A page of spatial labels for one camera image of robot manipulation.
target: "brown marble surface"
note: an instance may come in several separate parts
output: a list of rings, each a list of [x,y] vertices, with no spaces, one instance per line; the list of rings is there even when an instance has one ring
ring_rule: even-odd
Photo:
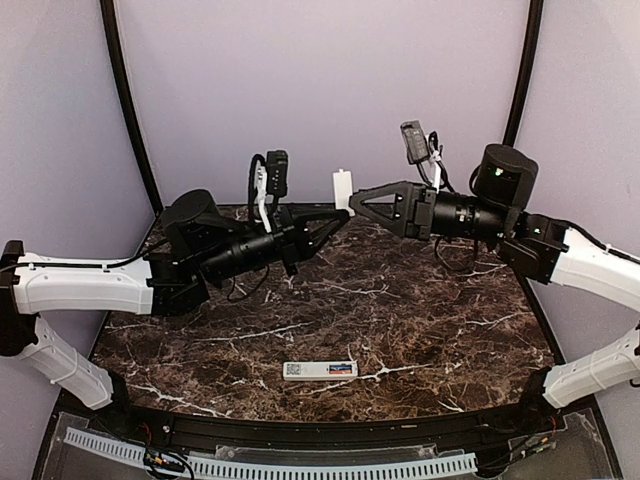
[[[469,248],[441,246],[455,265]],[[261,275],[238,278],[239,289]],[[262,288],[239,304],[227,302],[229,287],[212,288],[208,303],[182,317],[113,313],[95,362],[123,375],[138,405],[338,422],[512,403],[529,373],[553,362],[517,280],[495,256],[481,251],[472,272],[447,273],[432,243],[401,240],[364,218],[352,219],[299,275],[272,265]],[[286,361],[349,358],[360,370],[353,381],[282,378]]]

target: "white rectangular box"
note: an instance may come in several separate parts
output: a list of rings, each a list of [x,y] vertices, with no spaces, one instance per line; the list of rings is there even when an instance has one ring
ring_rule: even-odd
[[[285,362],[282,376],[288,381],[315,382],[358,377],[357,362]]]

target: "qr code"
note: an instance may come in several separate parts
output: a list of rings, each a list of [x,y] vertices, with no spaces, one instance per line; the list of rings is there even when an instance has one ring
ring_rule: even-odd
[[[302,375],[302,365],[299,363],[287,363],[287,375]]]

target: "vertical black post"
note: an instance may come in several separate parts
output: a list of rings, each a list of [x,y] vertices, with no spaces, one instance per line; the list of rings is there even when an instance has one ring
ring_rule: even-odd
[[[149,156],[147,155],[147,150],[144,146],[140,125],[138,124],[138,117],[133,106],[133,98],[131,96],[129,80],[127,78],[127,70],[122,56],[122,46],[120,44],[120,36],[118,34],[118,22],[113,0],[100,0],[100,7],[102,9],[102,22],[104,24],[104,33],[107,39],[109,57],[111,58],[113,77],[116,82],[118,96],[120,97],[122,115],[124,116],[124,121],[127,125],[129,140],[131,141],[133,153],[136,157],[136,162],[138,163],[138,169],[140,170],[140,175],[142,176],[142,182],[144,183],[144,188],[147,191],[149,202],[151,202],[151,207],[155,214],[158,215],[163,210],[163,204],[160,198],[160,192],[158,191],[158,186],[156,185],[156,181],[153,177]]]
[[[531,72],[533,71],[533,61],[538,45],[540,24],[542,23],[543,4],[544,0],[531,0],[529,4],[529,18],[527,19],[527,30],[524,35],[524,45],[522,46],[518,80],[516,81],[516,89],[513,93],[507,128],[505,129],[504,139],[502,140],[503,144],[509,145],[510,147],[513,147],[516,143],[520,121],[522,120],[522,112],[524,111],[524,103],[527,99],[529,81],[531,80]]]

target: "white perforated strip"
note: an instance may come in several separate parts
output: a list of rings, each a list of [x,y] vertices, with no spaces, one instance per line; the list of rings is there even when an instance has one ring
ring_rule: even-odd
[[[144,448],[137,445],[111,440],[71,427],[67,429],[64,441],[113,461],[133,467],[143,467]],[[476,456],[473,453],[413,462],[337,467],[260,465],[195,456],[189,457],[188,462],[196,478],[205,480],[221,478],[232,480],[428,480],[477,471]]]

